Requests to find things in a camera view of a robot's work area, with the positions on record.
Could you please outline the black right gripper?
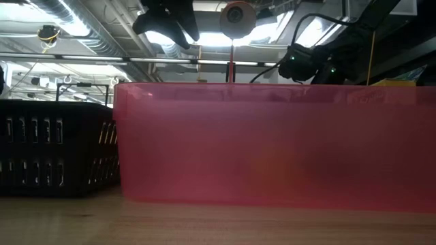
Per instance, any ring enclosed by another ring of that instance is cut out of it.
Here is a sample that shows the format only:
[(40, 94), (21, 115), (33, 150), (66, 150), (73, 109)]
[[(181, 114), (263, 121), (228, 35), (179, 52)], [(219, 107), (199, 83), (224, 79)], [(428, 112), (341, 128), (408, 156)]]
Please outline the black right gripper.
[(307, 48), (292, 44), (279, 65), (279, 75), (300, 84), (311, 78), (312, 85), (340, 85), (341, 73), (331, 56), (325, 46)]

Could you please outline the pink plastic bin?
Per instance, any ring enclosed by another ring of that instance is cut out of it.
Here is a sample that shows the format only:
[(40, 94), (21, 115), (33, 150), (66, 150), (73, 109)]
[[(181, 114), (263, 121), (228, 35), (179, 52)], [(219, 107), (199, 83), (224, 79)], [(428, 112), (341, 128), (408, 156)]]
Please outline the pink plastic bin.
[(436, 87), (114, 88), (123, 194), (436, 214)]

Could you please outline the crayon box yellow green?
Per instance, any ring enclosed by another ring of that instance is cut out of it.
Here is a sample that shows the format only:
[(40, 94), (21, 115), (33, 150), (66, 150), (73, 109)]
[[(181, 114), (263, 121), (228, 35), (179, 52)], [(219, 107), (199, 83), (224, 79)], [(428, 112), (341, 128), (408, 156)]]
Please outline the crayon box yellow green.
[(385, 78), (373, 84), (373, 86), (416, 86), (416, 82), (424, 73), (427, 65), (408, 71), (395, 78)]

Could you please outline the long light bar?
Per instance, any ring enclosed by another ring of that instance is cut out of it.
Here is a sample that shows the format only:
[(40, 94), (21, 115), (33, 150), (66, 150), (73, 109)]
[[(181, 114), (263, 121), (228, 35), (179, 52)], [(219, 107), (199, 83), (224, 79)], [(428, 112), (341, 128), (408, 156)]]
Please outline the long light bar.
[(161, 64), (191, 64), (191, 65), (227, 65), (229, 61), (208, 60), (208, 59), (167, 59), (167, 58), (148, 58), (148, 57), (116, 57), (116, 56), (85, 56), (67, 54), (39, 54), (39, 53), (19, 53), (19, 52), (0, 52), (2, 60), (38, 60), (61, 63), (72, 62), (91, 62), (96, 65), (126, 65), (127, 63), (161, 63)]

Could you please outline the black perforated plastic basket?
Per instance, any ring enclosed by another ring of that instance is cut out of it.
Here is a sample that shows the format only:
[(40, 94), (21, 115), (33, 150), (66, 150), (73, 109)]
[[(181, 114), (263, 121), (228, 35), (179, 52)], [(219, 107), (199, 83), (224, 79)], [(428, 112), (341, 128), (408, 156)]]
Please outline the black perforated plastic basket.
[(104, 105), (0, 101), (0, 196), (81, 197), (120, 181), (116, 123)]

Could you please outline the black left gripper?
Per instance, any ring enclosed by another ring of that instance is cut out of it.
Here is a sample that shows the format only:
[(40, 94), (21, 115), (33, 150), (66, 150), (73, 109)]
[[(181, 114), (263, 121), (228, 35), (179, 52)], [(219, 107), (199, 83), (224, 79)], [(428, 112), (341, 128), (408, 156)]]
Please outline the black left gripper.
[(140, 0), (140, 3), (148, 10), (145, 14), (139, 15), (132, 25), (137, 35), (155, 31), (170, 38), (180, 47), (190, 49), (191, 45), (177, 21), (171, 19), (166, 12), (169, 11), (177, 16), (179, 24), (194, 41), (199, 40), (200, 33), (193, 10), (193, 0)]

